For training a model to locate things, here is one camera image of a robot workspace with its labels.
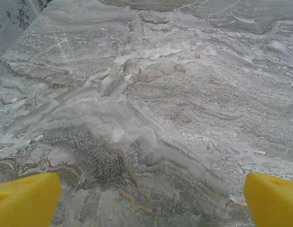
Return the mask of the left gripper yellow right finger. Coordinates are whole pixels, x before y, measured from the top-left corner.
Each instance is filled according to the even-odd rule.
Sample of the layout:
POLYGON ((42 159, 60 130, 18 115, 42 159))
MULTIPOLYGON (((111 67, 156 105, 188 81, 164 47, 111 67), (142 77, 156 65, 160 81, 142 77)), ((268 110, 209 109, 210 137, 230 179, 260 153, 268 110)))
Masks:
POLYGON ((243 193, 255 227, 293 227, 293 181, 249 173, 243 193))

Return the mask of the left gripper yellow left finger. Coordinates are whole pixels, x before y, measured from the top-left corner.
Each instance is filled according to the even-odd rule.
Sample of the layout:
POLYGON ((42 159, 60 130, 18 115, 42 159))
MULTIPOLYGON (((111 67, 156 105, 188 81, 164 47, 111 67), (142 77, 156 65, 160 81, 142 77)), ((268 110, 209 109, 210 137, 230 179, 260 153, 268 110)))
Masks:
POLYGON ((0 227, 49 227, 59 201, 56 173, 0 184, 0 227))

